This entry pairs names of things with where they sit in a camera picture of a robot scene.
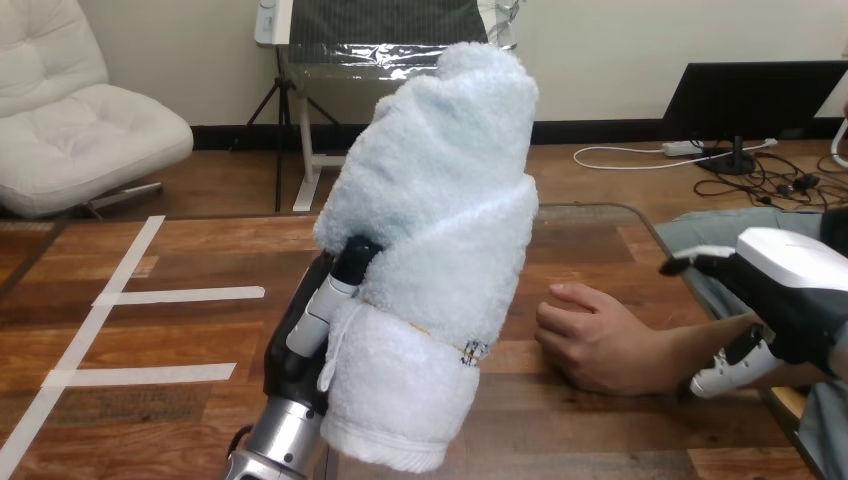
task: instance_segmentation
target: white wall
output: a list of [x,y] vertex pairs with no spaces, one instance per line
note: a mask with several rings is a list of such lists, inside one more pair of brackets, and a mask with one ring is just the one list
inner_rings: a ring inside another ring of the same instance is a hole
[[[255,0],[80,0],[112,83],[192,125],[247,121],[271,86],[253,41]],[[539,120],[660,118],[688,62],[840,58],[846,0],[528,0],[518,55],[539,83]],[[388,82],[322,80],[312,96],[367,123]],[[820,116],[840,115],[844,79]],[[271,108],[260,123],[276,119]]]

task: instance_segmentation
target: human arm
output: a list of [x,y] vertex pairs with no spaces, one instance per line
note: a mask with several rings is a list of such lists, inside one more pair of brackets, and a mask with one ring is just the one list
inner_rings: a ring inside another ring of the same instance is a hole
[[[670,393],[722,347],[744,333],[752,316],[654,330],[613,297],[582,284],[552,286],[551,295],[585,312],[542,303],[536,340],[545,357],[575,386],[616,395]],[[827,377],[810,365],[786,366],[757,387],[810,384]]]

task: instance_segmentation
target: black baseboard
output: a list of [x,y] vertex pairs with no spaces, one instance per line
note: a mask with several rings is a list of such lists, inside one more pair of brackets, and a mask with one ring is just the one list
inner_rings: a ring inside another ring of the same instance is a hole
[[[800,136],[803,139],[829,139],[836,135],[841,118],[816,118]],[[316,152],[343,151],[350,148],[367,125],[313,125],[312,145]],[[274,150],[277,148],[276,125],[220,125],[191,127],[195,150]],[[655,142],[670,140],[662,136],[661,119],[578,120],[536,122],[533,145],[569,143]],[[283,150],[300,151],[300,129],[295,125],[284,131]]]

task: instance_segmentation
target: human hand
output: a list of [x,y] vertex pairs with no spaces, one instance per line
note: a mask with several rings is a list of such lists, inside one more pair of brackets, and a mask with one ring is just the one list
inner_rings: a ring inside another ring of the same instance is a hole
[[618,300],[583,284],[553,285],[536,311],[536,340],[545,358],[578,388],[615,395],[673,392],[689,374],[676,362],[673,331],[653,330]]

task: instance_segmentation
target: towel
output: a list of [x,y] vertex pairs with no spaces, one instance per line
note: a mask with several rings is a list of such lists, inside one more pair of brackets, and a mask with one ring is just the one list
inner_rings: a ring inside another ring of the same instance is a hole
[[337,450],[424,472],[474,400],[512,302],[538,198],[524,173],[538,97],[518,59],[458,44],[377,104],[315,225],[338,254],[385,247],[333,315],[321,427]]

